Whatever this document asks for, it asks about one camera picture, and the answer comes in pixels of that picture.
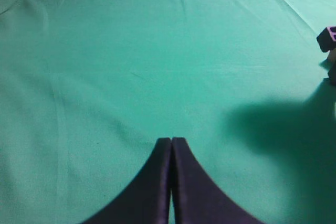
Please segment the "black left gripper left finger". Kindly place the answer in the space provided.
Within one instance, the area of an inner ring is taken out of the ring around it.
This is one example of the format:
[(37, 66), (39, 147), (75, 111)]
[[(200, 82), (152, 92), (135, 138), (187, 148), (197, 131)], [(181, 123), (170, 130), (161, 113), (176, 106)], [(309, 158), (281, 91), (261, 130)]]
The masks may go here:
[(171, 139), (157, 140), (152, 153), (127, 187), (84, 223), (168, 223)]

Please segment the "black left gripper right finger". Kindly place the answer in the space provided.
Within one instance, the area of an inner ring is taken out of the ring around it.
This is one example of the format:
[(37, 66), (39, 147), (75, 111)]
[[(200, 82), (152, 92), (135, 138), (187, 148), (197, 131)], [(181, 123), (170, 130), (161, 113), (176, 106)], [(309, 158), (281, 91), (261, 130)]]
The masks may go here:
[(172, 139), (171, 169), (176, 223), (262, 223), (221, 191), (185, 138)]

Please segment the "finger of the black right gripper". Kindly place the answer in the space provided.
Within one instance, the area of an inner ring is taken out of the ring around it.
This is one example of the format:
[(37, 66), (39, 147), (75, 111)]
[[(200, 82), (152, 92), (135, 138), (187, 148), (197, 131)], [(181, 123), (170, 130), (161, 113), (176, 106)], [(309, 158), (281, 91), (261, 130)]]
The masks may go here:
[(332, 67), (328, 71), (328, 78), (331, 85), (336, 85), (336, 62), (333, 63)]
[(335, 26), (326, 27), (318, 36), (317, 42), (322, 52), (335, 49)]

